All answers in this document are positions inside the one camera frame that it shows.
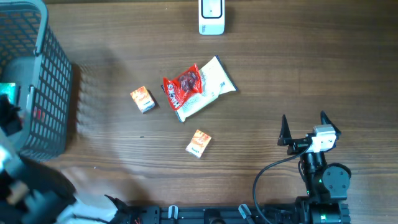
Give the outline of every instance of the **gray basket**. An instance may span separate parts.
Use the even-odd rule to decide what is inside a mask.
[[[19,86],[23,130],[9,136],[22,155],[51,159],[65,150],[72,66],[40,0],[0,1],[0,82]]]

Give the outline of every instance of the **wooden surface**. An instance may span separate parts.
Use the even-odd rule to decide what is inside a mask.
[[[224,35],[198,33],[196,2],[50,5],[50,25],[75,67],[68,151],[47,162],[86,198],[132,203],[252,203],[255,175],[283,159],[325,110],[343,135],[328,162],[351,168],[353,223],[398,218],[397,1],[233,1]],[[179,123],[160,88],[218,54],[239,88]],[[141,114],[129,93],[158,103]],[[193,133],[212,136],[203,157]],[[260,202],[305,195],[297,161],[266,172]]]

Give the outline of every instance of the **small box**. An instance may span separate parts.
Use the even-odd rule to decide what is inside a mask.
[[[185,149],[197,158],[200,158],[205,151],[206,146],[209,144],[211,136],[205,134],[204,132],[197,130],[193,135],[191,143]]]
[[[131,92],[130,95],[139,110],[141,110],[141,113],[145,113],[155,107],[155,101],[150,97],[148,90],[144,86]]]

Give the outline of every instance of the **red item in basket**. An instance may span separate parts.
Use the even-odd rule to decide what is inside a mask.
[[[168,80],[163,78],[164,91],[173,110],[180,107],[195,93],[202,93],[201,78],[196,64],[177,78]]]

